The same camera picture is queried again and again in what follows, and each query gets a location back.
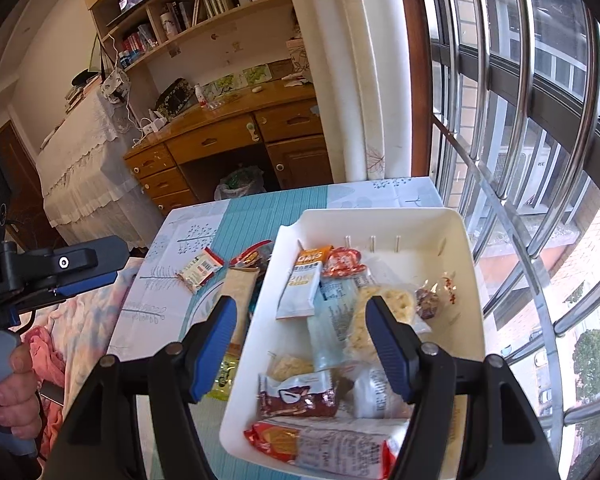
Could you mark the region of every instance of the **screw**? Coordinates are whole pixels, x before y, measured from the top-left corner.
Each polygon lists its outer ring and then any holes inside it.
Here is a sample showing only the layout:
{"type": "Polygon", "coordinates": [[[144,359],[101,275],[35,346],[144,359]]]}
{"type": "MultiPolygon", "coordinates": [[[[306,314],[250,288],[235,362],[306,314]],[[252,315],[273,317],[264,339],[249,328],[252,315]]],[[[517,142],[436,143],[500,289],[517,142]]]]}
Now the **screw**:
{"type": "Polygon", "coordinates": [[[182,344],[181,343],[169,343],[167,348],[164,349],[168,355],[178,355],[182,352],[182,344]]]}
{"type": "Polygon", "coordinates": [[[490,354],[487,355],[487,362],[494,368],[502,368],[502,365],[504,364],[504,359],[499,355],[490,354]]]}
{"type": "Polygon", "coordinates": [[[423,343],[421,348],[426,355],[431,356],[438,355],[438,352],[440,351],[440,347],[435,343],[423,343]]]}
{"type": "Polygon", "coordinates": [[[108,354],[100,358],[100,366],[103,368],[109,368],[114,364],[116,364],[116,357],[113,355],[108,354]]]}

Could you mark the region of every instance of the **drawer handle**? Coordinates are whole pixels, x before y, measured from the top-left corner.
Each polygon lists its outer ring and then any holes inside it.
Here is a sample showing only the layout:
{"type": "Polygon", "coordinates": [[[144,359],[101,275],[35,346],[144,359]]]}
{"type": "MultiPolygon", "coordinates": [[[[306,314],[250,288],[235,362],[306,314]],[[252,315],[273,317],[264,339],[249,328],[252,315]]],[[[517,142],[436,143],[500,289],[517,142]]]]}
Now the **drawer handle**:
{"type": "Polygon", "coordinates": [[[286,124],[288,124],[289,126],[293,126],[294,124],[308,123],[309,121],[311,121],[311,119],[309,117],[298,116],[298,117],[289,119],[286,122],[286,124]]]}
{"type": "Polygon", "coordinates": [[[247,123],[247,131],[249,132],[249,134],[251,136],[251,140],[253,142],[258,142],[260,140],[260,137],[256,133],[256,126],[255,126],[255,124],[253,124],[253,123],[247,123]]]}

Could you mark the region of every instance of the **light blue package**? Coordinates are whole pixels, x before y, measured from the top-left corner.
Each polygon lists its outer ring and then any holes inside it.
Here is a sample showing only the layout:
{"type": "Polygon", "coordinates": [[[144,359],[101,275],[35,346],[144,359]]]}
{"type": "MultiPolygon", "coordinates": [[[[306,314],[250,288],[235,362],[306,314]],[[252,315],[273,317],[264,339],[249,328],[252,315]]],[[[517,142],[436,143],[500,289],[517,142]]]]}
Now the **light blue package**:
{"type": "Polygon", "coordinates": [[[353,278],[320,280],[314,299],[314,315],[306,319],[316,371],[344,362],[347,331],[357,298],[358,287],[353,278]]]}

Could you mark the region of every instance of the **wooden desk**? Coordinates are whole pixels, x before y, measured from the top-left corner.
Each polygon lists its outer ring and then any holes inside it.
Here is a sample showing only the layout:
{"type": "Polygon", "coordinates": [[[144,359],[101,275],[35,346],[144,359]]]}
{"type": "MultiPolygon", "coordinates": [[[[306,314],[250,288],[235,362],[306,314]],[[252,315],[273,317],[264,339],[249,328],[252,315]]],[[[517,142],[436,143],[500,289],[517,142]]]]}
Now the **wooden desk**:
{"type": "Polygon", "coordinates": [[[213,200],[220,178],[240,165],[263,170],[267,190],[333,183],[314,87],[262,86],[217,110],[191,108],[125,154],[165,216],[213,200]]]}

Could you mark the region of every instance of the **parked car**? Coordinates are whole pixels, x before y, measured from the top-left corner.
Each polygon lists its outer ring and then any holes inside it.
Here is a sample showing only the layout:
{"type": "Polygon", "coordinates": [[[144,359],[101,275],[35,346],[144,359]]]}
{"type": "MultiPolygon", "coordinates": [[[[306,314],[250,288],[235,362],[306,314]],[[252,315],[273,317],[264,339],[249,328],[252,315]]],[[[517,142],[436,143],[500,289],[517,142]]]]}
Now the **parked car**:
{"type": "Polygon", "coordinates": [[[537,368],[546,366],[546,364],[549,362],[546,358],[546,348],[536,352],[536,355],[534,355],[534,362],[536,363],[537,368]]]}
{"type": "Polygon", "coordinates": [[[538,399],[540,400],[540,404],[551,402],[551,388],[547,388],[546,390],[540,391],[538,399]]]}
{"type": "Polygon", "coordinates": [[[542,329],[540,327],[535,328],[531,331],[531,334],[529,334],[529,341],[535,339],[536,337],[542,335],[542,329]]]}

